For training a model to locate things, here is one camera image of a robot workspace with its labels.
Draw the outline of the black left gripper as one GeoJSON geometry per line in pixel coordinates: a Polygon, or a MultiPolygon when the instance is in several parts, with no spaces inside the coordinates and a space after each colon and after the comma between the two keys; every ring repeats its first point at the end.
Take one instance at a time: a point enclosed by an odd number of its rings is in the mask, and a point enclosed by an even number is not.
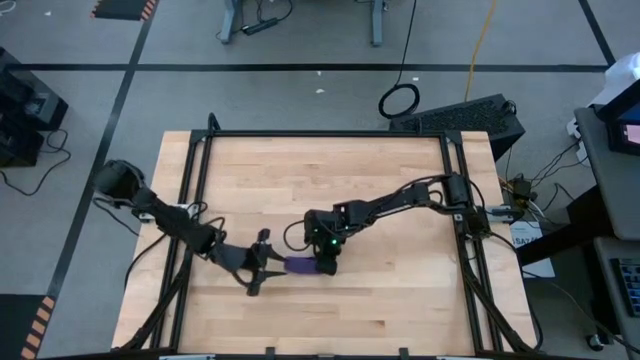
{"type": "Polygon", "coordinates": [[[269,259],[273,259],[284,262],[286,260],[285,257],[273,249],[272,244],[269,242],[270,234],[271,231],[267,228],[263,228],[258,232],[257,241],[254,243],[254,253],[250,248],[223,243],[217,244],[209,251],[209,260],[230,273],[235,280],[241,280],[238,274],[239,270],[253,272],[247,285],[246,294],[248,296],[258,296],[262,284],[268,278],[285,275],[285,272],[256,272],[258,270],[258,261],[267,262],[269,259]]]}

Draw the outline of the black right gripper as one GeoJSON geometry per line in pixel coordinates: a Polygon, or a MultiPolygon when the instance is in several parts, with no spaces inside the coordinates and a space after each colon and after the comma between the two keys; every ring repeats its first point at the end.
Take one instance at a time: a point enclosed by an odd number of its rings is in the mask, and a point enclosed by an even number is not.
{"type": "Polygon", "coordinates": [[[348,225],[340,212],[309,210],[304,215],[304,242],[316,256],[316,271],[334,276],[337,256],[346,242],[348,225]]]}

